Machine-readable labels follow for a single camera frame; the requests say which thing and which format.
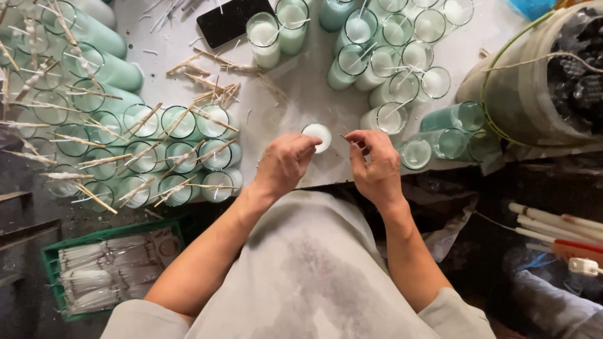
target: smartphone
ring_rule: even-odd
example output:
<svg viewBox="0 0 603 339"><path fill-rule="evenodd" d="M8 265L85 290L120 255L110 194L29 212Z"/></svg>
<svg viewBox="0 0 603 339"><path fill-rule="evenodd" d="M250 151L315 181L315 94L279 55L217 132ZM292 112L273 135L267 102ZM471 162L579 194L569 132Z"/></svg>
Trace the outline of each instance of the smartphone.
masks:
<svg viewBox="0 0 603 339"><path fill-rule="evenodd" d="M274 10L268 0L231 0L197 17L205 41L211 49L216 49L245 34L247 21L257 13Z"/></svg>

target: white table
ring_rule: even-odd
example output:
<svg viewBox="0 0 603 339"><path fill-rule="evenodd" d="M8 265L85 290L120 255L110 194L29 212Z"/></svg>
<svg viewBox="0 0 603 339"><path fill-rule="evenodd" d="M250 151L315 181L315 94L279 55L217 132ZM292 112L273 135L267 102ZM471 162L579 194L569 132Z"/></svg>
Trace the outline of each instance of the white table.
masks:
<svg viewBox="0 0 603 339"><path fill-rule="evenodd" d="M165 72L194 54L189 43L201 35L195 19L217 7L218 3L214 0L201 1L194 13L189 11L188 15L177 9L171 22L167 22L160 31L149 33L169 3L164 0L149 13L152 18L139 21L143 10L155 1L115 0L113 8L118 18L117 31L125 37L128 44L133 45L133 49L128 50L127 61L140 64L144 70L146 80L140 95L146 103L151 107L158 102L163 102L164 106L188 106L194 94L206 90L200 85L195 85L183 74L166 77ZM276 0L270 1L273 6L276 4ZM329 127L333 134L333 142L323 154L314 156L298 187L353 181L348 160L349 145L337 134L345 134L343 126L350 131L358 128L360 116L369 110L368 93L360 92L353 86L344 91L334 91L328 87L326 74L333 62L331 50L339 33L326 33L319 26L320 1L314 0L312 3L312 20L303 51L295 57L283 55L280 65L267 73L267 76L287 94L287 106L281 104L275 107L277 101L256 77L233 71L227 74L208 57L194 62L194 65L212 74L219 74L220 85L242 83L238 95L241 102L231 105L229 111L238 116L242 123L239 142L244 155L240 169L246 184L253 180L257 162L268 143L284 133L300 132L310 122L320 122ZM475 8L473 19L434 47L434 66L448 69L452 76L450 92L443 99L409 110L409 124L402 133L392 138L394 143L417 132L419 122L425 114L453 102L456 89L466 73L478 62L481 48L490 52L497 51L527 24L526 20L511 12L500 0L477 0L476 3L479 5ZM220 56L241 65L252 65L250 43L245 36L240 39L236 49L234 47L238 39L220 48ZM211 51L204 40L196 42L194 46ZM159 55L143 52L143 49L157 51ZM249 109L251 113L246 122ZM467 165L433 160L424 170L445 170Z"/></svg>

